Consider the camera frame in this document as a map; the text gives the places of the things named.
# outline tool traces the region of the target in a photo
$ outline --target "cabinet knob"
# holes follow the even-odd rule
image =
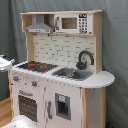
[[[14,81],[18,81],[18,80],[19,80],[18,76],[14,76],[14,77],[13,77],[13,80],[14,80]]]
[[[33,81],[32,82],[32,86],[37,87],[37,82],[36,81]]]

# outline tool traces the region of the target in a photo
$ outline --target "sink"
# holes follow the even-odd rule
[[[53,72],[52,75],[56,77],[82,81],[93,75],[93,73],[90,71],[73,69],[73,68],[61,68]]]

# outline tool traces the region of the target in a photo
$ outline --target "oven window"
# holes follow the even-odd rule
[[[35,100],[19,95],[20,115],[25,115],[32,121],[37,122],[37,104]]]
[[[62,18],[62,29],[77,29],[77,18]]]

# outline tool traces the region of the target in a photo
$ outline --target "faucet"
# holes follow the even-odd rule
[[[92,54],[88,51],[82,51],[79,54],[79,62],[76,64],[76,67],[80,70],[85,69],[86,66],[87,66],[87,62],[85,62],[85,64],[81,62],[81,57],[82,57],[83,54],[87,54],[91,59],[91,65],[94,65],[94,58],[93,58]]]

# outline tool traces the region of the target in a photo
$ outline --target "cabinet door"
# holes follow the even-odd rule
[[[47,128],[82,128],[81,89],[65,84],[46,82]]]
[[[25,115],[37,128],[44,128],[43,93],[22,86],[12,86],[14,116]]]

